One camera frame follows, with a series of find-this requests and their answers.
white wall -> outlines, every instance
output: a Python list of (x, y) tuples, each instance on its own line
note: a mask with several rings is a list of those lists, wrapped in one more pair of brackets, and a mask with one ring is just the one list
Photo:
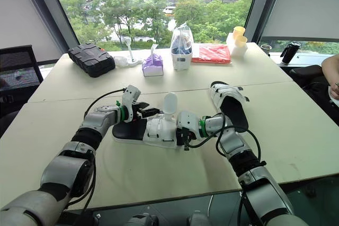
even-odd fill
[(37, 61), (61, 56), (31, 0), (0, 0), (0, 49), (27, 44)]
[(263, 37), (339, 38), (339, 0), (277, 0)]

window shade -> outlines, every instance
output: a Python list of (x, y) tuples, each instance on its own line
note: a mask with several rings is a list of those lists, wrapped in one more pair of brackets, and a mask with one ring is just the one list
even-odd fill
[(262, 36), (339, 39), (339, 0), (277, 0)]

black chair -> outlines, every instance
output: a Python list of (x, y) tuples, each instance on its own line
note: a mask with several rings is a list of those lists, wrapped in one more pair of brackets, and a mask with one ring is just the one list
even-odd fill
[(339, 107), (330, 101), (328, 82), (321, 66), (313, 65), (289, 71), (290, 77), (339, 126)]
[(0, 49), (0, 137), (42, 81), (32, 45)]
[(319, 65), (294, 68), (289, 71), (289, 75), (300, 87), (314, 82), (321, 82), (328, 85), (323, 70)]

red package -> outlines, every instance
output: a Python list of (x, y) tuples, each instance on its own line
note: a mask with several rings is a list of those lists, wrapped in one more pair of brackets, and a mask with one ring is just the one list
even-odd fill
[(231, 56), (225, 44), (202, 43), (199, 45), (199, 56), (193, 56), (192, 62), (229, 64)]

black mug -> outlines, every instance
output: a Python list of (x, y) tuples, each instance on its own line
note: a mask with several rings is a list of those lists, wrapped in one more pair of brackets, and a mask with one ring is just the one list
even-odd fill
[(288, 63), (292, 60), (297, 51), (300, 49), (300, 46), (301, 44), (299, 42), (289, 43), (280, 55), (281, 58), (283, 57), (281, 62), (285, 65), (288, 65)]

